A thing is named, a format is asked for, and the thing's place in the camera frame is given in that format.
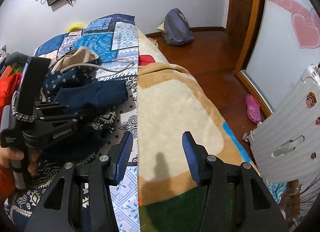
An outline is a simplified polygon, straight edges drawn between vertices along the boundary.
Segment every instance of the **wooden floor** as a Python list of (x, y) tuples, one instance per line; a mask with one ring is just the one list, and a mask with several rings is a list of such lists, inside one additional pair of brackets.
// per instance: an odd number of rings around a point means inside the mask
[(196, 32), (193, 35), (194, 43), (184, 47), (168, 46), (163, 37), (157, 38), (159, 49), (170, 63), (186, 68), (196, 78), (252, 158), (242, 135), (256, 125), (247, 117), (245, 97), (249, 91), (233, 74), (236, 58), (231, 53), (228, 37), (220, 31)]

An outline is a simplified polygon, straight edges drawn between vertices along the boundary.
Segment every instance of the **bag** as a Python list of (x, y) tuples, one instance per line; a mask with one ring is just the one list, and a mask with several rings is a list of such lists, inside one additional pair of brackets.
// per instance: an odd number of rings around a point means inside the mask
[(194, 37), (184, 15), (177, 8), (170, 10), (164, 19), (162, 33), (165, 42), (171, 46), (181, 46), (193, 42)]

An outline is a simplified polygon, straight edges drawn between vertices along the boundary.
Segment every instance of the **orange sleeve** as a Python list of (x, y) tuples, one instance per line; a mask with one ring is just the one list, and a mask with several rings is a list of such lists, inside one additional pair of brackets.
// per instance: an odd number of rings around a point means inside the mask
[(9, 197), (15, 190), (12, 171), (0, 165), (0, 203)]

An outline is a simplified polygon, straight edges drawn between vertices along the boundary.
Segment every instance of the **hand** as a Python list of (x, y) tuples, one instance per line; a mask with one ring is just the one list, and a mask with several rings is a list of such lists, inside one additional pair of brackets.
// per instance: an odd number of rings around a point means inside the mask
[[(38, 171), (37, 159), (39, 158), (39, 156), (40, 156), (39, 151), (33, 151), (31, 153), (31, 162), (28, 166), (28, 171), (32, 175), (35, 175)], [(2, 148), (0, 146), (0, 165), (3, 166), (4, 168), (9, 168), (10, 160), (22, 160), (23, 158), (24, 158), (23, 152), (16, 149), (11, 149), (9, 147)]]

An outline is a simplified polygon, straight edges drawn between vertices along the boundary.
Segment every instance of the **bed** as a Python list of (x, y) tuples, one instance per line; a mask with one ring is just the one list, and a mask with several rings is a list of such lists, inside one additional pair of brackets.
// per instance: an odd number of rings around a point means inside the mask
[[(105, 146), (78, 164), (106, 152), (117, 144), (124, 131), (132, 132), (134, 145), (125, 177), (119, 186), (110, 187), (120, 231), (195, 231), (204, 188), (196, 187), (191, 178), (181, 145), (182, 133), (191, 131), (198, 144), (226, 163), (240, 165), (246, 161), (254, 166), (251, 159), (196, 80), (183, 67), (168, 63), (135, 27), (134, 17), (114, 14), (97, 19), (79, 32), (52, 38), (34, 55), (50, 58), (54, 63), (80, 45), (103, 57), (105, 68), (125, 65), (114, 62), (114, 58), (129, 59), (133, 65), (117, 74), (96, 72), (100, 81), (126, 79), (129, 100), (116, 108), (117, 128)], [(151, 56), (154, 62), (139, 66), (142, 55)], [(33, 189), (10, 198), (11, 219), (21, 230), (59, 169), (54, 163), (41, 164), (41, 177)], [(84, 184), (84, 216), (92, 207), (89, 190), (89, 185)]]

